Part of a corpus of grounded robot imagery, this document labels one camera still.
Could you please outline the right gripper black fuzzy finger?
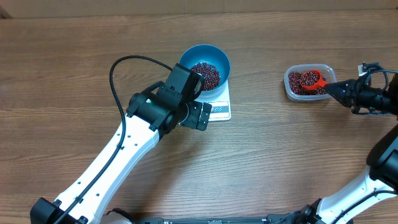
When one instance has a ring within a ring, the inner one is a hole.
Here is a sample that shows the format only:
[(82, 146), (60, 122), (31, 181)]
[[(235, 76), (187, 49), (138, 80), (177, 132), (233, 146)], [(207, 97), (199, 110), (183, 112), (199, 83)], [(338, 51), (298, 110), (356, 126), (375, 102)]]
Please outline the right gripper black fuzzy finger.
[(345, 80), (342, 82), (334, 82), (334, 83), (329, 83), (325, 85), (325, 90), (326, 91), (346, 91), (346, 90), (352, 90), (357, 84), (357, 80), (354, 79), (349, 79)]
[(344, 107), (350, 108), (353, 106), (353, 99), (346, 95), (346, 90), (343, 86), (325, 85), (325, 91)]

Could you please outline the red scoop blue handle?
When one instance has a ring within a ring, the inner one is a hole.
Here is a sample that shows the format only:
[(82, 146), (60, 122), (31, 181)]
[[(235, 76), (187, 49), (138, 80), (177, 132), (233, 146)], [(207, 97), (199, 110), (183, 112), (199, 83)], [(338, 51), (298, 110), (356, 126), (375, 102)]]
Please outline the red scoop blue handle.
[(307, 91), (324, 88), (327, 84), (328, 82), (323, 79), (323, 76), (318, 70), (310, 70), (305, 72), (300, 79), (301, 87)]

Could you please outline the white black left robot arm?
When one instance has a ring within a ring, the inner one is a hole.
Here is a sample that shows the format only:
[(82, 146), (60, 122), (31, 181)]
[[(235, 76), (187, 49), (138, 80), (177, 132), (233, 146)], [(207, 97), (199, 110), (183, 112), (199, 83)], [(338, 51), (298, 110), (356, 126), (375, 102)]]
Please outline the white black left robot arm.
[(198, 96), (191, 86), (163, 82), (134, 94), (109, 143), (53, 202), (38, 199), (31, 223), (129, 223), (122, 215), (107, 217), (108, 203), (134, 166), (177, 125), (206, 129), (213, 105)]

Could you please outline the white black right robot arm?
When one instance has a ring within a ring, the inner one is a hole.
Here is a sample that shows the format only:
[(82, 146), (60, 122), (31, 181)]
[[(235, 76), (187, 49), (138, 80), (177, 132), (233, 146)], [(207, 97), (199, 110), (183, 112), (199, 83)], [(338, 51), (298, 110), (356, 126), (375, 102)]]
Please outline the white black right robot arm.
[[(397, 114), (397, 77), (383, 90), (358, 80), (329, 83), (325, 91), (343, 106)], [(365, 170), (337, 193), (295, 214), (294, 223), (349, 223), (378, 202), (397, 196), (397, 126), (369, 152)]]

